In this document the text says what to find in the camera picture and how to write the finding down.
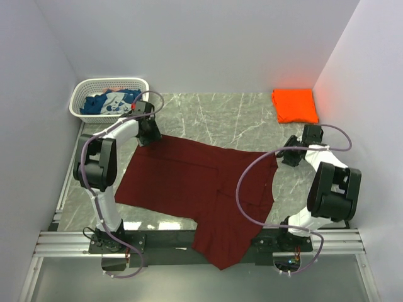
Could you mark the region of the dark red t shirt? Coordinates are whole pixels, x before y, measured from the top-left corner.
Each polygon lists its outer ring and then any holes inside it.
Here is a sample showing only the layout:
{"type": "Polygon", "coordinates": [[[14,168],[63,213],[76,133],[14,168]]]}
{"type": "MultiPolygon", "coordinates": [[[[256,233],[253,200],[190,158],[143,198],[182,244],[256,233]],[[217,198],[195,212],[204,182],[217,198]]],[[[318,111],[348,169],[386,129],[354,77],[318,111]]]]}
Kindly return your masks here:
{"type": "Polygon", "coordinates": [[[115,200],[192,219],[213,242],[254,238],[274,203],[277,168],[274,155],[165,135],[136,149],[115,200]]]}

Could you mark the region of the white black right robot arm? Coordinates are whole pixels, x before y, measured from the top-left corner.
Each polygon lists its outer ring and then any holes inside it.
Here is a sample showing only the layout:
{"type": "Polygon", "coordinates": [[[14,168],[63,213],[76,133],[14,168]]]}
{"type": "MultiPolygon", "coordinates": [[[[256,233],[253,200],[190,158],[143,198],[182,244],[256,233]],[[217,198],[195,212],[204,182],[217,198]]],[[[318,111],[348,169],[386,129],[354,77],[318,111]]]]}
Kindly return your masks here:
{"type": "Polygon", "coordinates": [[[312,231],[332,222],[350,221],[355,213],[361,184],[361,172],[342,163],[322,143],[320,125],[305,125],[302,136],[292,135],[286,147],[276,155],[282,163],[296,167],[304,160],[315,170],[314,180],[307,196],[307,205],[297,214],[281,223],[277,244],[290,251],[307,243],[312,231]]]}

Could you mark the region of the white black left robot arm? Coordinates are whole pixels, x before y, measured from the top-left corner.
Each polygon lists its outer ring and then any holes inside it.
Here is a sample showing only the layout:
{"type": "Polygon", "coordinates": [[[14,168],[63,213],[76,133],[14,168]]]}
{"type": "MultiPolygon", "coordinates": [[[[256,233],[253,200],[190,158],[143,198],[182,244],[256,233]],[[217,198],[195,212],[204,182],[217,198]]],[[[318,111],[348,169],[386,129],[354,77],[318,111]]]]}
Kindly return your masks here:
{"type": "Polygon", "coordinates": [[[161,139],[155,112],[153,104],[136,101],[132,109],[111,126],[79,137],[73,177],[86,190],[96,213],[92,241],[111,252],[125,247],[123,220],[113,193],[118,172],[117,151],[132,138],[136,138],[141,147],[161,139]]]}

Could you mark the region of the folded orange t shirt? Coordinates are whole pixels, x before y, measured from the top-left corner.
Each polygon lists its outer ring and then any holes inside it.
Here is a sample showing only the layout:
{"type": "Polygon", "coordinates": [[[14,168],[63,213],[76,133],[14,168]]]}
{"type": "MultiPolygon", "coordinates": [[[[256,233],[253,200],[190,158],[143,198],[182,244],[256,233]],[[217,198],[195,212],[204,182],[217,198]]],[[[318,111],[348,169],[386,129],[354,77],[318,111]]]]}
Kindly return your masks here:
{"type": "Polygon", "coordinates": [[[274,89],[271,99],[278,123],[319,122],[311,89],[274,89]]]}

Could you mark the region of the blue printed t shirt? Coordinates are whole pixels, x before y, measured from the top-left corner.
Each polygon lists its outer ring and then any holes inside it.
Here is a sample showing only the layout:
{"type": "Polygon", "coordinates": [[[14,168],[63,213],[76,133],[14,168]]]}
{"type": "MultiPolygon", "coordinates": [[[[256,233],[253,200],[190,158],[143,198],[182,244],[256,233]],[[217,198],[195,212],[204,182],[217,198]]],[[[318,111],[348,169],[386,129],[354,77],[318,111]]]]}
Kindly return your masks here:
{"type": "Polygon", "coordinates": [[[125,92],[111,92],[87,96],[80,108],[82,115],[122,115],[131,110],[131,104],[141,93],[140,89],[125,89],[125,92]]]}

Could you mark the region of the pink garment in basket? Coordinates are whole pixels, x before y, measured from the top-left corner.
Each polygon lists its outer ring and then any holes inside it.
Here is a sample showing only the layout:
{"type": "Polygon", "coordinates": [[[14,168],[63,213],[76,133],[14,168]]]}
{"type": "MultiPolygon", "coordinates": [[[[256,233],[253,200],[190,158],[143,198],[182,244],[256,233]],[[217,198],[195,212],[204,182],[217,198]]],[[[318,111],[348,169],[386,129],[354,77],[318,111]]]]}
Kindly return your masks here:
{"type": "Polygon", "coordinates": [[[111,93],[111,92],[125,92],[125,88],[122,87],[114,87],[114,88],[108,88],[108,89],[103,89],[103,94],[111,93]]]}

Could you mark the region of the white perforated laundry basket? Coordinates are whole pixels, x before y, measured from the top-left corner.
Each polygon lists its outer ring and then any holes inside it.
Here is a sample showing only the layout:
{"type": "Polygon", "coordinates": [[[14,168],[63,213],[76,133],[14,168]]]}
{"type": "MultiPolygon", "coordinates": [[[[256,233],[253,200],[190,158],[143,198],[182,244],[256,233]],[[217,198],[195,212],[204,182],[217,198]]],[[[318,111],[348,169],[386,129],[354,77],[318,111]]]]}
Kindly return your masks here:
{"type": "Polygon", "coordinates": [[[138,77],[87,79],[74,89],[70,113],[89,124],[114,123],[132,109],[137,96],[148,100],[149,83],[138,77]]]}

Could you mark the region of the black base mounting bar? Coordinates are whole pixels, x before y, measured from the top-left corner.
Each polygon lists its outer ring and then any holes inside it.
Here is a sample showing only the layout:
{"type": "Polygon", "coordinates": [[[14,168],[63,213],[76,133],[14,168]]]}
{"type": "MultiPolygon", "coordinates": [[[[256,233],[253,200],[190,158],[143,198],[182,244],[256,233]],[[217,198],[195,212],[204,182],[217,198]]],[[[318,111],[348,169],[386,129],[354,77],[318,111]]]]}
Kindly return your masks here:
{"type": "Polygon", "coordinates": [[[97,228],[89,238],[90,254],[125,256],[122,263],[104,266],[108,271],[123,271],[125,266],[212,264],[224,270],[238,263],[274,265],[275,252],[292,253],[313,250],[309,237],[292,235],[286,228],[264,228],[254,238],[243,235],[229,242],[213,242],[196,230],[124,230],[107,234],[97,228]]]}

